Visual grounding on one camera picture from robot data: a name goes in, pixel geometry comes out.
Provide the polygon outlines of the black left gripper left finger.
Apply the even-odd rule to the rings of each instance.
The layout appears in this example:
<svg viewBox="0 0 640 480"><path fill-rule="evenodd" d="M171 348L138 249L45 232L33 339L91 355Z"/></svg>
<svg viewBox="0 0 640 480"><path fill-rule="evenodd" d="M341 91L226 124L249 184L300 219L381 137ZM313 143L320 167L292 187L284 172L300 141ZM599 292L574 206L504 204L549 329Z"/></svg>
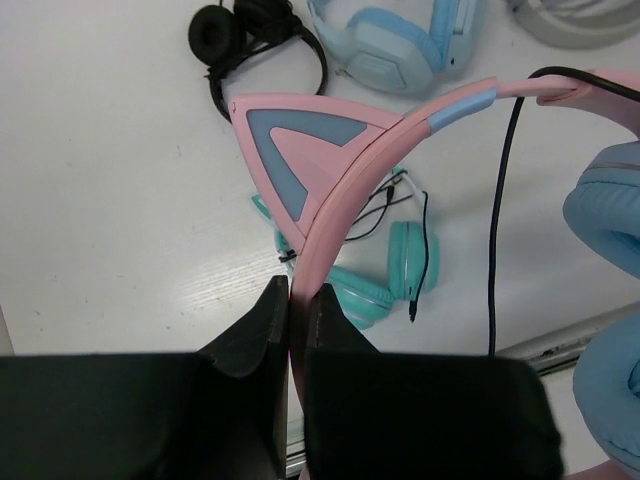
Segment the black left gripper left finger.
<svg viewBox="0 0 640 480"><path fill-rule="evenodd" d="M5 479L282 479L288 281L194 352L5 356Z"/></svg>

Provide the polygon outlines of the pink blue cat-ear headphones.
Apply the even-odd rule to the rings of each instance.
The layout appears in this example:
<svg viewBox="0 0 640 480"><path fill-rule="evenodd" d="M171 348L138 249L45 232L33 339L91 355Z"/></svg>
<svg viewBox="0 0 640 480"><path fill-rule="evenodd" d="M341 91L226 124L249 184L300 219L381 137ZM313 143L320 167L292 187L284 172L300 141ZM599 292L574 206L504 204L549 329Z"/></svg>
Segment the pink blue cat-ear headphones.
<svg viewBox="0 0 640 480"><path fill-rule="evenodd" d="M419 143L457 120L513 98L583 110L639 129L639 77L611 69L550 66L529 78L488 78L405 115L347 100L301 94L247 94L230 102L231 123L249 173L276 226L296 253L290 301L291 364L306 393L303 343L313 297L327 280L366 198ZM639 319L602 331L574 371L574 395L607 461L585 479L639 475Z"/></svg>

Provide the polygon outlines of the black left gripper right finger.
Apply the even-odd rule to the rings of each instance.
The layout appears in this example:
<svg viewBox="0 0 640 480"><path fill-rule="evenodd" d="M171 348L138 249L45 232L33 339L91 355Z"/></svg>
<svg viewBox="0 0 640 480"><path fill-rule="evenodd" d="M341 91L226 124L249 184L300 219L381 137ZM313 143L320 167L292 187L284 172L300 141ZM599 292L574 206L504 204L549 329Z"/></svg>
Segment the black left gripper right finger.
<svg viewBox="0 0 640 480"><path fill-rule="evenodd" d="M311 306L305 449L313 479L559 479L544 386L504 357L378 351L332 287Z"/></svg>

